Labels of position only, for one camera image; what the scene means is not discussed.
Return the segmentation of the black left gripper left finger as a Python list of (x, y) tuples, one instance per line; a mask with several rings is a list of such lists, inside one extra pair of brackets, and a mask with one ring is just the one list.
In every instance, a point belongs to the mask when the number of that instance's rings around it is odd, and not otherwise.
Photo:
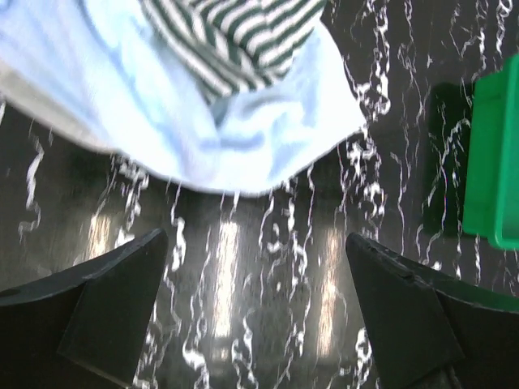
[(168, 252), (154, 229), (1, 293), (3, 388), (129, 388)]

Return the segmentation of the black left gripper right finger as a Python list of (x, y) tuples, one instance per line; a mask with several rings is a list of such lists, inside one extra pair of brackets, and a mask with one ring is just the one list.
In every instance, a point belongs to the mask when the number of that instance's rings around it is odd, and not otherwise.
[(516, 388), (518, 300), (351, 233), (354, 287), (384, 388)]

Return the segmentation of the green white striped towel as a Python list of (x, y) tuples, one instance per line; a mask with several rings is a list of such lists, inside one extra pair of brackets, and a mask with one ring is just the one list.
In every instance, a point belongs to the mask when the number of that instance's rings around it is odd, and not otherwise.
[(283, 80), (319, 23), (324, 1), (164, 1), (144, 15), (209, 101)]

